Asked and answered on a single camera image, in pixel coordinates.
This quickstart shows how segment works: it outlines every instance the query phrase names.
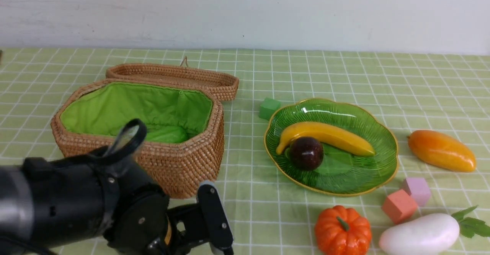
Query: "orange cube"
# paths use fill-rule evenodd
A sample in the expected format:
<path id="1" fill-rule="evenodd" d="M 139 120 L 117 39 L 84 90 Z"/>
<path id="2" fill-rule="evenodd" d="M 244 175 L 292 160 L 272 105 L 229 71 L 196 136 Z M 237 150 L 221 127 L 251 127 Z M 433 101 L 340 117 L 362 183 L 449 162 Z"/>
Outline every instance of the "orange cube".
<path id="1" fill-rule="evenodd" d="M 417 210 L 418 205 L 415 199 L 410 197 L 405 190 L 400 189 L 387 196 L 381 209 L 392 220 L 393 223 L 399 224 L 409 219 Z"/>

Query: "orange pumpkin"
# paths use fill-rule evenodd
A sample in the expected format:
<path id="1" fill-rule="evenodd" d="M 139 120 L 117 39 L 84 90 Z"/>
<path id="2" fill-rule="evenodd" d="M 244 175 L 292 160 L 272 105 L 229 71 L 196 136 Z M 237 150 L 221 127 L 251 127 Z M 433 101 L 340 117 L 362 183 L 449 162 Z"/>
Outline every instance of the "orange pumpkin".
<path id="1" fill-rule="evenodd" d="M 326 255 L 365 255 L 372 239 L 371 224 L 354 208 L 334 206 L 315 224 L 317 246 Z"/>

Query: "artificial vegetable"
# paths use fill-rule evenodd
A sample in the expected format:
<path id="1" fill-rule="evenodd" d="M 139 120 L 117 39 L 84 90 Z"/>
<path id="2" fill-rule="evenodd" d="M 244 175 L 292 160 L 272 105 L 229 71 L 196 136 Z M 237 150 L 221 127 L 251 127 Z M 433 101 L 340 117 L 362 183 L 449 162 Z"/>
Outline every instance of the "artificial vegetable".
<path id="1" fill-rule="evenodd" d="M 313 137 L 354 155 L 376 155 L 372 145 L 364 138 L 337 126 L 309 121 L 295 123 L 285 128 L 281 133 L 276 153 L 282 154 L 292 141 L 304 136 Z"/>
<path id="2" fill-rule="evenodd" d="M 459 140 L 438 131 L 421 129 L 408 136 L 412 153 L 427 164 L 455 172 L 476 169 L 473 152 Z"/>
<path id="3" fill-rule="evenodd" d="M 389 255 L 435 255 L 451 248 L 459 235 L 490 236 L 490 227 L 482 220 L 466 217 L 476 206 L 452 215 L 433 213 L 390 227 L 381 234 L 380 248 Z"/>
<path id="4" fill-rule="evenodd" d="M 320 213 L 315 237 L 326 255 L 365 255 L 372 239 L 371 224 L 354 208 L 334 206 Z"/>

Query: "wicker basket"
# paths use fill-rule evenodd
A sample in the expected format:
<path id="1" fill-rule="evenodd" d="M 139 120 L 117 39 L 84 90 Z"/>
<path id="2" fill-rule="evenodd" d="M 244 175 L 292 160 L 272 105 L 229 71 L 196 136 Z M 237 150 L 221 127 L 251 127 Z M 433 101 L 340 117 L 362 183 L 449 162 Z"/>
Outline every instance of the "wicker basket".
<path id="1" fill-rule="evenodd" d="M 198 90 L 213 102 L 205 131 L 178 144 L 147 141 L 136 161 L 161 185 L 166 194 L 174 199 L 190 198 L 196 194 L 202 181 L 215 181 L 224 154 L 224 111 L 221 101 L 232 100 L 235 97 L 238 79 L 229 75 L 213 74 L 217 72 L 171 65 L 123 64 L 109 70 L 108 74 L 112 74 L 108 75 L 110 78 L 79 88 L 53 117 L 51 128 L 63 155 L 84 154 L 102 145 L 110 145 L 114 140 L 108 136 L 73 133 L 63 126 L 61 114 L 71 103 L 86 94 L 113 82 Z M 119 71 L 124 70 L 128 72 L 119 78 Z"/>
<path id="2" fill-rule="evenodd" d="M 108 68 L 106 78 L 149 80 L 150 82 L 165 82 L 174 87 L 199 86 L 209 91 L 220 101 L 235 99 L 239 80 L 235 76 L 208 70 L 189 68 L 187 56 L 179 67 L 158 64 L 121 64 Z"/>

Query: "dark red fruit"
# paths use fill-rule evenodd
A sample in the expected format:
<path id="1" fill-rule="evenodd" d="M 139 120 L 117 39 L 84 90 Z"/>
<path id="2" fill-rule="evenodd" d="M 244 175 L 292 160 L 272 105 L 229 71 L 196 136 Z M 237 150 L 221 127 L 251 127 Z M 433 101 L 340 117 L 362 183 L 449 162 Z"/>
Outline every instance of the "dark red fruit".
<path id="1" fill-rule="evenodd" d="M 323 161 L 323 145 L 316 138 L 305 136 L 289 145 L 289 159 L 303 171 L 317 169 Z"/>

